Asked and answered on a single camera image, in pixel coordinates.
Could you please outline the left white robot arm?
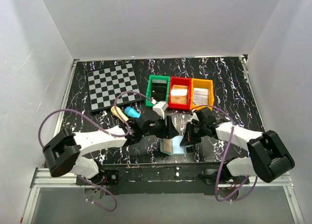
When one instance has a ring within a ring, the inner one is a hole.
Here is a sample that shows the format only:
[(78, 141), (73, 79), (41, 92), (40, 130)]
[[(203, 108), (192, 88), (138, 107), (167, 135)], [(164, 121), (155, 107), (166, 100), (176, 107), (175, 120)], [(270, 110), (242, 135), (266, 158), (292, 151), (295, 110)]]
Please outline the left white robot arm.
[(42, 149), (52, 177), (67, 173), (82, 175), (93, 185), (99, 185), (104, 178), (99, 162), (85, 158), (94, 151), (122, 148), (138, 143), (145, 136), (172, 139), (179, 135), (170, 116), (164, 118), (157, 113), (130, 118), (105, 131), (70, 132), (61, 130)]

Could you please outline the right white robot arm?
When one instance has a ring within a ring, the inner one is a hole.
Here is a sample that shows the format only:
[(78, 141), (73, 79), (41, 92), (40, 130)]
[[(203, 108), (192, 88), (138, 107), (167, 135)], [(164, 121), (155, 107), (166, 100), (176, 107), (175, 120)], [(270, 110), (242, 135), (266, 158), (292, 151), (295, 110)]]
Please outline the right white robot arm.
[(226, 119), (217, 120), (210, 107), (192, 111), (180, 145), (186, 147), (201, 142), (204, 136), (227, 141), (248, 152), (248, 157), (224, 162), (220, 177), (227, 184), (239, 176), (257, 176), (270, 183), (295, 167), (295, 162), (279, 135), (274, 131), (251, 131)]

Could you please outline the grey-green card holder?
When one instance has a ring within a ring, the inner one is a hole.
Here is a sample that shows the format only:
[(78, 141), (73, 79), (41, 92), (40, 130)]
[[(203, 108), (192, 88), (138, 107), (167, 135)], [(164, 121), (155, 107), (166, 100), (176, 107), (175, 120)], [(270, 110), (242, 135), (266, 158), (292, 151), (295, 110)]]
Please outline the grey-green card holder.
[(160, 139), (160, 151), (167, 155), (186, 155), (186, 148), (180, 145), (182, 139), (182, 135), (172, 139)]

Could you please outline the light blue credit cards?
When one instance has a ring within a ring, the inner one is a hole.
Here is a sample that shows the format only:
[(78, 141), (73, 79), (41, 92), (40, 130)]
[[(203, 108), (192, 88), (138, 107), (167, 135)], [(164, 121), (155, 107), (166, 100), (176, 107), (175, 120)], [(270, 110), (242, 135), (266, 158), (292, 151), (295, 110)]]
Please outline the light blue credit cards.
[(171, 153), (172, 155), (184, 155), (186, 153), (185, 148), (180, 146), (182, 138), (183, 136), (179, 135), (171, 139), (173, 146), (173, 152)]

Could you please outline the orange VIP card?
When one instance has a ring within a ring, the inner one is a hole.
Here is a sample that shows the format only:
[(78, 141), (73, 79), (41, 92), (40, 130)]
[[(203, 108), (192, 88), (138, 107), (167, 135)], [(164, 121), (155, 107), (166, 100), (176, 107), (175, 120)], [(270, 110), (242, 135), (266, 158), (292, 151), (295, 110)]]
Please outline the orange VIP card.
[(163, 150), (166, 153), (173, 152), (172, 140), (171, 139), (163, 139)]

